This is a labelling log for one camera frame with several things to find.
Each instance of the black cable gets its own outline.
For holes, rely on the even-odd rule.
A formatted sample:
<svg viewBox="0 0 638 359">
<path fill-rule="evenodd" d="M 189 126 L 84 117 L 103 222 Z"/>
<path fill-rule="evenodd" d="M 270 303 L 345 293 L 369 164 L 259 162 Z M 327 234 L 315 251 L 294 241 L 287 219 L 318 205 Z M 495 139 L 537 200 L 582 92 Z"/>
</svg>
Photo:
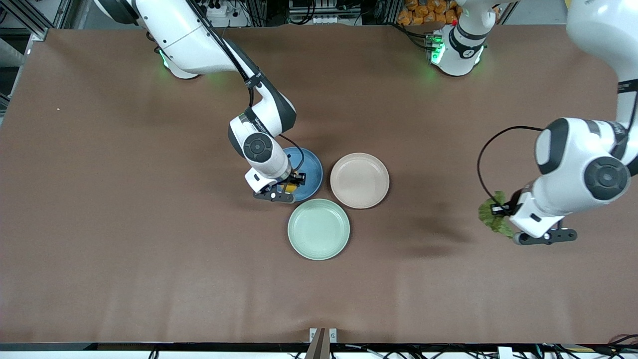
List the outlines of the black cable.
<svg viewBox="0 0 638 359">
<path fill-rule="evenodd" d="M 261 21 L 263 21 L 263 22 L 266 22 L 266 19 L 262 19 L 262 18 L 260 18 L 259 16 L 257 16 L 257 17 L 253 16 L 253 14 L 252 14 L 250 11 L 248 11 L 248 8 L 246 7 L 246 4 L 244 4 L 242 1 L 240 1 L 240 2 L 239 2 L 239 6 L 241 6 L 242 10 L 244 10 L 244 12 L 246 13 L 246 15 L 250 16 L 250 19 L 253 21 L 253 27 L 255 26 L 255 24 L 257 24 L 257 23 L 258 23 L 258 22 L 256 21 L 256 19 L 257 19 L 257 20 L 261 20 Z"/>
<path fill-rule="evenodd" d="M 399 30 L 400 32 L 408 35 L 408 36 L 414 36 L 416 38 L 426 38 L 425 35 L 423 34 L 417 34 L 417 33 L 413 33 L 411 31 L 408 31 L 404 26 L 399 26 L 393 22 L 384 22 L 382 25 L 390 25 L 392 27 L 394 27 L 395 29 Z"/>
<path fill-rule="evenodd" d="M 301 168 L 301 165 L 304 164 L 304 160 L 305 160 L 304 152 L 301 150 L 301 147 L 299 147 L 296 143 L 293 142 L 293 140 L 287 138 L 286 136 L 282 134 L 279 134 L 279 136 L 283 138 L 284 140 L 292 143 L 293 146 L 295 146 L 299 150 L 299 153 L 301 153 L 301 161 L 299 162 L 299 165 L 293 170 L 293 171 L 298 171 Z"/>
<path fill-rule="evenodd" d="M 575 356 L 575 354 L 572 353 L 571 350 L 565 348 L 564 346 L 562 346 L 561 344 L 556 344 L 556 347 L 558 347 L 559 349 L 561 349 L 562 351 L 566 352 L 567 355 L 571 356 L 573 359 L 580 359 L 578 356 Z"/>
<path fill-rule="evenodd" d="M 624 336 L 624 337 L 622 337 L 622 338 L 620 338 L 618 340 L 614 340 L 611 343 L 607 343 L 607 345 L 608 346 L 613 346 L 613 345 L 616 345 L 616 344 L 620 344 L 620 343 L 624 342 L 625 340 L 628 340 L 628 339 L 631 339 L 631 338 L 638 338 L 638 334 L 626 335 L 626 336 Z"/>
<path fill-rule="evenodd" d="M 6 11 L 5 9 L 0 9 L 2 11 L 0 11 L 0 13 L 4 13 L 4 15 L 2 16 L 2 20 L 0 20 L 0 23 L 2 23 L 2 21 L 4 21 L 6 19 L 6 15 L 9 13 L 8 11 Z"/>
<path fill-rule="evenodd" d="M 304 16 L 304 19 L 301 20 L 300 22 L 294 22 L 292 20 L 289 20 L 289 23 L 295 24 L 295 25 L 307 24 L 315 16 L 315 10 L 316 10 L 315 0 L 308 0 L 308 11 L 306 12 L 306 16 Z"/>
<path fill-rule="evenodd" d="M 411 31 L 406 30 L 405 27 L 399 26 L 399 25 L 397 25 L 397 24 L 395 24 L 393 22 L 384 22 L 383 25 L 390 25 L 390 26 L 394 27 L 395 29 L 399 30 L 400 32 L 404 33 L 410 39 L 410 41 L 414 45 L 416 45 L 418 48 L 420 48 L 420 49 L 424 49 L 424 50 L 434 50 L 435 49 L 434 47 L 424 46 L 424 45 L 416 42 L 416 40 L 413 39 L 413 38 L 420 38 L 420 39 L 426 38 L 426 36 L 423 35 L 423 34 L 413 33 Z"/>
<path fill-rule="evenodd" d="M 149 359 L 158 359 L 160 357 L 158 346 L 154 346 L 153 350 L 149 353 Z"/>
<path fill-rule="evenodd" d="M 195 13 L 195 16 L 197 16 L 197 19 L 206 28 L 207 32 L 210 34 L 210 36 L 212 36 L 213 40 L 215 40 L 215 42 L 219 45 L 219 47 L 221 47 L 221 50 L 226 54 L 226 56 L 228 56 L 228 58 L 231 60 L 233 65 L 235 65 L 237 72 L 239 72 L 244 82 L 248 81 L 248 74 L 246 74 L 246 72 L 244 71 L 242 66 L 239 64 L 238 60 L 235 58 L 232 52 L 230 52 L 230 49 L 228 48 L 226 41 L 224 41 L 224 39 L 219 37 L 217 32 L 215 32 L 215 27 L 211 24 L 211 21 L 206 16 L 202 15 L 201 9 L 199 8 L 199 6 L 197 6 L 197 4 L 194 1 L 195 0 L 186 0 L 186 2 L 188 3 L 188 6 L 191 7 L 191 10 L 193 10 L 193 12 Z M 248 107 L 252 107 L 253 102 L 255 100 L 255 96 L 253 94 L 253 88 L 248 87 L 248 95 L 249 95 Z"/>
<path fill-rule="evenodd" d="M 636 106 L 638 106 L 638 92 L 635 93 L 634 95 L 634 108 L 632 109 L 632 117 L 629 120 L 629 127 L 627 128 L 627 130 L 631 130 L 632 126 L 634 125 L 634 120 L 636 117 Z"/>
<path fill-rule="evenodd" d="M 385 356 L 383 356 L 383 359 L 388 359 L 388 358 L 390 357 L 390 355 L 392 355 L 392 354 L 398 354 L 401 358 L 403 358 L 403 359 L 407 359 L 407 358 L 405 357 L 405 355 L 401 354 L 401 353 L 400 353 L 400 352 L 398 352 L 398 351 L 391 351 L 390 353 L 387 353 Z"/>
<path fill-rule="evenodd" d="M 487 195 L 489 196 L 489 198 L 494 201 L 494 203 L 496 203 L 497 205 L 503 207 L 502 203 L 499 203 L 496 198 L 494 198 L 494 195 L 492 195 L 492 193 L 487 189 L 487 186 L 485 186 L 485 182 L 483 181 L 483 176 L 481 176 L 480 173 L 480 160 L 483 157 L 483 152 L 485 152 L 486 148 L 489 146 L 490 143 L 492 143 L 492 141 L 494 141 L 498 136 L 504 134 L 505 132 L 511 131 L 511 130 L 533 130 L 533 131 L 539 131 L 541 132 L 543 129 L 539 128 L 539 127 L 532 127 L 532 126 L 512 126 L 512 127 L 508 127 L 500 132 L 498 132 L 496 135 L 492 136 L 492 138 L 490 138 L 489 140 L 487 140 L 487 142 L 483 145 L 483 148 L 481 148 L 480 152 L 478 153 L 478 159 L 477 159 L 477 174 L 478 174 L 478 180 L 480 181 L 480 185 L 481 187 L 483 187 L 483 190 L 485 191 L 485 193 L 487 193 Z M 503 208 L 503 211 L 505 212 L 505 214 L 507 214 L 508 216 L 513 215 L 512 212 L 510 212 L 510 210 L 506 210 L 505 208 Z"/>
<path fill-rule="evenodd" d="M 372 8 L 364 13 L 359 13 L 359 16 L 357 16 L 357 18 L 355 19 L 355 25 L 357 25 L 357 21 L 359 21 L 359 18 L 367 13 L 371 13 L 372 11 L 374 11 L 375 8 Z"/>
</svg>

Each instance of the beige plate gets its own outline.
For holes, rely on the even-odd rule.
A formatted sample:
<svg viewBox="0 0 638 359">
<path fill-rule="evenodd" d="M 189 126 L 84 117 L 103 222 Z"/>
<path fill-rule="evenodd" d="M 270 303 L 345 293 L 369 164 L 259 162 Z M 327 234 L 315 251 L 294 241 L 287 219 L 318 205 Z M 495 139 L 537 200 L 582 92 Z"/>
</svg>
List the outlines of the beige plate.
<svg viewBox="0 0 638 359">
<path fill-rule="evenodd" d="M 335 197 L 346 206 L 370 208 L 388 193 L 390 175 L 383 162 L 373 155 L 351 153 L 332 168 L 330 187 Z"/>
</svg>

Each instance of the orange snack bag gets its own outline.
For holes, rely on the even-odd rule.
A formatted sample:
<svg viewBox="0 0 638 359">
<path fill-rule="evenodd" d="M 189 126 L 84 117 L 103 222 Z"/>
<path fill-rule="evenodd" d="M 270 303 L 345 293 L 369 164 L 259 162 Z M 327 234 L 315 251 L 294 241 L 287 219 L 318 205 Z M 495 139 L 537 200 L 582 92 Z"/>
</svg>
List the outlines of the orange snack bag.
<svg viewBox="0 0 638 359">
<path fill-rule="evenodd" d="M 427 6 L 425 5 L 419 5 L 414 10 L 414 16 L 418 16 L 418 17 L 425 17 L 427 13 L 429 13 L 429 11 L 427 10 Z"/>
<path fill-rule="evenodd" d="M 401 10 L 399 12 L 399 16 L 397 17 L 397 24 L 407 26 L 412 22 L 412 11 Z"/>
<path fill-rule="evenodd" d="M 405 0 L 405 7 L 408 10 L 414 10 L 419 5 L 419 0 Z"/>
<path fill-rule="evenodd" d="M 445 12 L 445 23 L 446 24 L 451 24 L 453 21 L 455 21 L 457 19 L 456 17 L 456 11 L 454 10 L 447 10 Z"/>
<path fill-rule="evenodd" d="M 412 25 L 421 25 L 423 24 L 423 21 L 424 21 L 424 18 L 417 16 L 416 13 L 412 17 Z"/>
<path fill-rule="evenodd" d="M 440 1 L 439 0 L 439 5 L 434 7 L 434 12 L 435 13 L 439 13 L 439 14 L 443 14 L 443 13 L 445 13 L 445 10 L 447 10 L 447 3 L 445 1 Z"/>
</svg>

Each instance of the green vegetable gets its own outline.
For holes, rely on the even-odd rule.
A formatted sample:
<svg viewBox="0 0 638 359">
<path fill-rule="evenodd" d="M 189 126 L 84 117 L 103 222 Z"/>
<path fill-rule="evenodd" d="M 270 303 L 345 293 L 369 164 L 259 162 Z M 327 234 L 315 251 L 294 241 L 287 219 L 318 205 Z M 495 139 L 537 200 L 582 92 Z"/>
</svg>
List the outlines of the green vegetable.
<svg viewBox="0 0 638 359">
<path fill-rule="evenodd" d="M 500 204 L 503 204 L 507 201 L 505 192 L 503 191 L 496 191 L 496 193 L 494 194 L 494 198 Z M 500 233 L 511 239 L 514 236 L 514 231 L 512 230 L 510 225 L 507 224 L 505 217 L 496 217 L 492 215 L 491 205 L 494 203 L 495 202 L 492 201 L 492 199 L 488 199 L 487 201 L 483 202 L 483 204 L 478 207 L 478 219 L 480 219 L 481 222 L 485 223 L 485 225 L 488 226 L 492 231 Z"/>
</svg>

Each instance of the blue plate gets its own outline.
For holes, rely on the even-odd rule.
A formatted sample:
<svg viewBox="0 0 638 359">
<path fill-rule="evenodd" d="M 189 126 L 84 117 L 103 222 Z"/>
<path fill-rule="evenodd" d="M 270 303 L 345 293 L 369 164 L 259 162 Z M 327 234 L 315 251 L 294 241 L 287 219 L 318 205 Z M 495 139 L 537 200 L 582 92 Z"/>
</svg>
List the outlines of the blue plate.
<svg viewBox="0 0 638 359">
<path fill-rule="evenodd" d="M 292 192 L 295 195 L 295 202 L 305 201 L 312 197 L 319 190 L 323 181 L 323 167 L 319 158 L 308 149 L 301 148 L 301 150 L 304 152 L 304 163 L 299 172 L 306 174 L 306 184 Z M 301 161 L 299 150 L 296 147 L 288 147 L 284 148 L 283 151 L 286 155 L 290 155 L 292 168 L 297 167 Z"/>
</svg>

